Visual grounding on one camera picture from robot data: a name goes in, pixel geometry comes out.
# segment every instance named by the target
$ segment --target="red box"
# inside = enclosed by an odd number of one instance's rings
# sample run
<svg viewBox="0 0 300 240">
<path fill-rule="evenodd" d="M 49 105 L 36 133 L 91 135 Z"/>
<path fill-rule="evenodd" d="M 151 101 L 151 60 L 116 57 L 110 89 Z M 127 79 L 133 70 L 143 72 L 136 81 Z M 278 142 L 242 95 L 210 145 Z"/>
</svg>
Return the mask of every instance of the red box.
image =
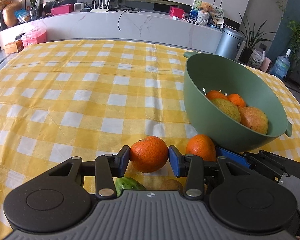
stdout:
<svg viewBox="0 0 300 240">
<path fill-rule="evenodd" d="M 169 14 L 170 14 L 171 17 L 176 16 L 179 19 L 182 19 L 183 12 L 184 12 L 183 9 L 171 6 L 169 11 L 170 11 Z"/>
<path fill-rule="evenodd" d="M 73 4 L 65 4 L 61 5 L 59 7 L 55 7 L 51 9 L 52 15 L 58 15 L 58 14 L 64 14 L 64 13 L 70 13 L 74 11 L 74 5 Z"/>
</svg>

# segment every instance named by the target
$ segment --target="tangerine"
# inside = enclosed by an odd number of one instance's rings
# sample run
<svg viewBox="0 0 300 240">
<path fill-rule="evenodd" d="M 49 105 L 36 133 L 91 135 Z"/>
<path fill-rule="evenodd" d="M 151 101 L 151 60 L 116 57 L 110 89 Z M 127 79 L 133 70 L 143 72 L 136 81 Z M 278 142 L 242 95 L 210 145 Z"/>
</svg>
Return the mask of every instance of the tangerine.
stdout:
<svg viewBox="0 0 300 240">
<path fill-rule="evenodd" d="M 210 92 L 208 92 L 206 94 L 206 97 L 209 100 L 213 100 L 213 99 L 216 99 L 216 98 L 221 98 L 221 99 L 229 100 L 224 94 L 222 94 L 221 92 L 216 91 L 216 90 L 211 90 Z"/>
<path fill-rule="evenodd" d="M 188 141 L 186 154 L 198 155 L 205 161 L 216 161 L 216 148 L 213 141 L 204 134 L 197 134 Z"/>
<path fill-rule="evenodd" d="M 229 95 L 228 96 L 228 100 L 231 103 L 235 104 L 238 108 L 244 108 L 244 107 L 246 107 L 246 102 L 238 94 L 231 94 L 231 95 Z"/>
<path fill-rule="evenodd" d="M 156 136 L 148 136 L 130 148 L 132 166 L 140 172 L 151 173 L 161 169 L 168 160 L 168 147 Z"/>
</svg>

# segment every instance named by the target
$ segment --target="electrical outlet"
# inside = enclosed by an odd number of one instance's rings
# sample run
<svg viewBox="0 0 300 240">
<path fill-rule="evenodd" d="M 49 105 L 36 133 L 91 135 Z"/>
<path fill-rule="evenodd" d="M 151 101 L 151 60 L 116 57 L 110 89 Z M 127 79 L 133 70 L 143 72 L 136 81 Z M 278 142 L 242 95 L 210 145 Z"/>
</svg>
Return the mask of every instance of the electrical outlet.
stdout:
<svg viewBox="0 0 300 240">
<path fill-rule="evenodd" d="M 263 43 L 260 43 L 259 48 L 265 51 L 267 49 L 267 46 Z"/>
<path fill-rule="evenodd" d="M 111 7 L 124 7 L 126 0 L 110 0 Z"/>
</svg>

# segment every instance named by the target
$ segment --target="pink storage box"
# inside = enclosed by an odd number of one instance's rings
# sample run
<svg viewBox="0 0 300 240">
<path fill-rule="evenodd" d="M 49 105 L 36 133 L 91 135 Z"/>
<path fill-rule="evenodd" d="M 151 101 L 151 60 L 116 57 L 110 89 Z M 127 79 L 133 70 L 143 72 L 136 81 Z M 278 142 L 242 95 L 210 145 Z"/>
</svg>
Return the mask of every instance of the pink storage box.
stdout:
<svg viewBox="0 0 300 240">
<path fill-rule="evenodd" d="M 23 43 L 24 48 L 32 44 L 47 42 L 46 30 L 43 28 L 36 27 L 32 31 L 23 34 L 21 41 Z"/>
<path fill-rule="evenodd" d="M 71 13 L 74 11 L 74 5 L 73 4 L 64 4 L 60 5 L 58 7 L 51 9 L 52 15 L 58 15 L 58 14 L 64 14 L 64 13 Z"/>
</svg>

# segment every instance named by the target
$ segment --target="cable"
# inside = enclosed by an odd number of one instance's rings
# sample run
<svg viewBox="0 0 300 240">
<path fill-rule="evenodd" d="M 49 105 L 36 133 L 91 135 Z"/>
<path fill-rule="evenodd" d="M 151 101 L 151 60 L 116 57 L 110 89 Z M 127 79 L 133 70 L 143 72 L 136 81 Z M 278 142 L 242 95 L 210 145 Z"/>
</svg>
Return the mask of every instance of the cable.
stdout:
<svg viewBox="0 0 300 240">
<path fill-rule="evenodd" d="M 121 18 L 122 14 L 123 14 L 124 12 L 128 12 L 128 13 L 140 13 L 140 12 L 142 12 L 142 11 L 139 10 L 139 9 L 132 8 L 132 7 L 129 7 L 129 6 L 127 6 L 127 9 L 119 8 L 119 10 L 122 11 L 122 13 L 121 13 L 121 15 L 120 15 L 120 17 L 119 17 L 119 19 L 118 19 L 118 24 L 117 24 L 117 25 L 118 25 L 119 31 L 121 31 L 121 29 L 120 29 L 120 27 L 119 27 L 119 21 L 120 21 L 120 18 Z"/>
</svg>

